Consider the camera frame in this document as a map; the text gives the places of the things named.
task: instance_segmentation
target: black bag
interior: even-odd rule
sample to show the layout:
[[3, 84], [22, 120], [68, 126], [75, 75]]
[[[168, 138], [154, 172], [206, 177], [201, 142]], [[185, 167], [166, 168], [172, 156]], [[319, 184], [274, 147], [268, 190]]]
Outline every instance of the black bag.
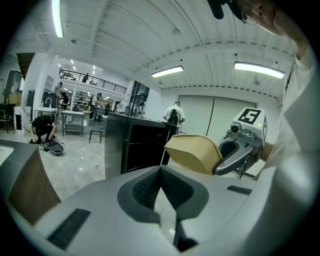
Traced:
[[179, 113], [174, 108], [170, 112], [170, 115], [169, 115], [169, 118], [168, 118], [168, 123], [171, 123], [171, 124], [174, 124], [175, 126], [177, 126], [179, 121], [180, 121]]

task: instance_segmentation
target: beige cushion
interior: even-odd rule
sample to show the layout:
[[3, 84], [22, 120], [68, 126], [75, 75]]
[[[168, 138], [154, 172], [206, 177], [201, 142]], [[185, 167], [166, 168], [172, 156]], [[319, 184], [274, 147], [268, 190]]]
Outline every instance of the beige cushion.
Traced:
[[178, 165], [203, 174], [212, 175], [223, 159], [215, 142], [198, 134], [174, 135], [164, 148]]

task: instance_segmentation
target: fluorescent light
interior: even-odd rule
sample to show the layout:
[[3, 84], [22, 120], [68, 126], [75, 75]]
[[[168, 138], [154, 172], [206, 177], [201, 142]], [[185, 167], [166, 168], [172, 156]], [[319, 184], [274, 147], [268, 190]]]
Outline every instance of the fluorescent light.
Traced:
[[61, 0], [51, 0], [51, 10], [54, 23], [54, 29], [58, 38], [64, 37], [61, 21]]
[[170, 67], [165, 70], [161, 70], [156, 73], [153, 73], [153, 74], [151, 74], [151, 76], [153, 76], [154, 78], [157, 78], [157, 77], [161, 77], [164, 75], [177, 73], [177, 72], [181, 72], [181, 71], [184, 71], [184, 68], [182, 66], [174, 66], [174, 67]]
[[234, 68], [236, 70], [246, 70], [246, 71], [253, 71], [253, 72], [258, 72], [261, 74], [266, 74], [275, 78], [284, 78], [286, 75], [285, 72], [275, 69], [269, 66], [263, 66], [259, 64], [254, 64], [254, 63], [249, 63], [249, 62], [240, 62], [240, 61], [235, 61], [234, 62]]

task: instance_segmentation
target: metal table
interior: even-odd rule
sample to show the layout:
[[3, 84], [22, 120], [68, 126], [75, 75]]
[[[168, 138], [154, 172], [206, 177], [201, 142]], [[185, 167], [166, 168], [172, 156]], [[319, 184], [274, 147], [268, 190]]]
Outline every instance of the metal table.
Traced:
[[[67, 122], [67, 117], [80, 117], [81, 122], [74, 122], [73, 118], [72, 121]], [[84, 117], [85, 113], [83, 112], [75, 112], [70, 110], [64, 110], [62, 111], [62, 136], [65, 136], [65, 131], [69, 132], [80, 132], [80, 135], [82, 137], [82, 134], [84, 132]]]

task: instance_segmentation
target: white partition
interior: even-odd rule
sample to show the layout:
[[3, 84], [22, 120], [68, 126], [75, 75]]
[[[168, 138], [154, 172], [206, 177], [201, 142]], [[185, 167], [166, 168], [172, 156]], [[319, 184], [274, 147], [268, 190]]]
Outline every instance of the white partition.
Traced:
[[207, 136], [214, 142], [218, 142], [232, 124], [232, 119], [244, 108], [255, 108], [253, 103], [237, 101], [225, 98], [215, 98], [211, 122], [209, 125]]
[[180, 96], [179, 101], [185, 114], [185, 122], [182, 123], [181, 131], [188, 134], [206, 135], [214, 98]]

